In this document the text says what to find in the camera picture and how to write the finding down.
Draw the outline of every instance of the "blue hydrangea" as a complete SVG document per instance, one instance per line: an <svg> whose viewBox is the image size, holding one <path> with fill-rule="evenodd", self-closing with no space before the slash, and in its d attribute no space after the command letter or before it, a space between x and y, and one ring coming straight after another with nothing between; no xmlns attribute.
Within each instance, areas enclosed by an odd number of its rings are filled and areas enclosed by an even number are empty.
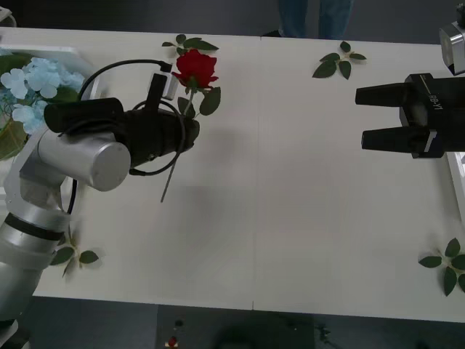
<svg viewBox="0 0 465 349"><path fill-rule="evenodd" d="M11 54L0 48L0 56ZM44 124L47 102L42 98L52 99L59 87L70 87L78 92L84 77L80 73L70 73L57 61L33 57L23 69L12 69L1 75L0 82L5 87L0 86L0 116L2 112L3 116L11 114L31 135Z"/></svg>
<svg viewBox="0 0 465 349"><path fill-rule="evenodd" d="M12 69L0 77L0 82L18 99L24 100L28 89L25 85L25 74L21 69Z"/></svg>
<svg viewBox="0 0 465 349"><path fill-rule="evenodd" d="M31 135L44 124L44 109L46 106L47 102L43 100L34 102L32 106L15 104L12 118L15 121L22 122L24 132Z"/></svg>

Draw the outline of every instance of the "silver robot arm segment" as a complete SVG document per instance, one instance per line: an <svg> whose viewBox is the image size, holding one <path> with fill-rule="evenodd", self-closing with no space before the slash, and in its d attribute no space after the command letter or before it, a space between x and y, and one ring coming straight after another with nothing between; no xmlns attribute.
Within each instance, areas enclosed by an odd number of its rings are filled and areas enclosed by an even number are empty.
<svg viewBox="0 0 465 349"><path fill-rule="evenodd" d="M44 127L32 136L4 183L10 213L0 227L0 325L25 310L68 229L65 178L108 191L124 181L130 163L127 147L111 133L60 137Z"/></svg>

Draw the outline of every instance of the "gray floor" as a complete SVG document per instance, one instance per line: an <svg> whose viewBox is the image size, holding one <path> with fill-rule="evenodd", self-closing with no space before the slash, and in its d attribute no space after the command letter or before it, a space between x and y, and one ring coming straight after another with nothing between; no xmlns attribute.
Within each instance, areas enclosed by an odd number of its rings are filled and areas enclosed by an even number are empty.
<svg viewBox="0 0 465 349"><path fill-rule="evenodd" d="M176 320L183 326L174 331ZM32 332L33 349L163 349L174 334L179 349L220 349L216 344L230 329L254 338L254 349L465 348L465 324L42 297L20 323ZM314 326L320 324L331 331L330 345L319 341Z"/></svg>
<svg viewBox="0 0 465 349"><path fill-rule="evenodd" d="M260 36L278 28L277 0L1 0L21 26ZM355 0L347 40L437 44L458 0ZM308 36L319 1L309 0Z"/></svg>

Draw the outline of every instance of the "robotic arm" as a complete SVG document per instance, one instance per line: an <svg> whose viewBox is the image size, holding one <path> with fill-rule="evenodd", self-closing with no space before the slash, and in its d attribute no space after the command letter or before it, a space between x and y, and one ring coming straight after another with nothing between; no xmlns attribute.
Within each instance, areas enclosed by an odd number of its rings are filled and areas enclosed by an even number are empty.
<svg viewBox="0 0 465 349"><path fill-rule="evenodd" d="M127 112L115 98L46 107L46 127L29 139L4 182L9 214L0 227L0 348L12 345L15 320L68 229L75 195L65 212L60 192L64 179L108 191L128 173L156 175L168 169L193 147L199 123L161 100L173 98L176 83L171 74L154 74L147 100L138 105L144 108ZM159 109L159 104L173 113ZM173 161L157 172L135 169L174 151Z"/></svg>
<svg viewBox="0 0 465 349"><path fill-rule="evenodd" d="M465 6L456 7L457 21L440 29L442 58L454 75L465 73ZM355 102L400 108L401 127L364 131L362 148L441 158L465 151L465 78L434 79L410 75L404 83L357 90Z"/></svg>

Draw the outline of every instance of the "white cylinder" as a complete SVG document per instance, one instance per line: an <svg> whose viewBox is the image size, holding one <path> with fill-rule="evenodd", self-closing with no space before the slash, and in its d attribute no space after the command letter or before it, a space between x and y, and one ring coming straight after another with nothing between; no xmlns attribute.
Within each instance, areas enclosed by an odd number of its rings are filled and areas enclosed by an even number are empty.
<svg viewBox="0 0 465 349"><path fill-rule="evenodd" d="M38 150L45 164L99 191L118 187L131 166L128 149L111 133L58 137L48 130Z"/></svg>

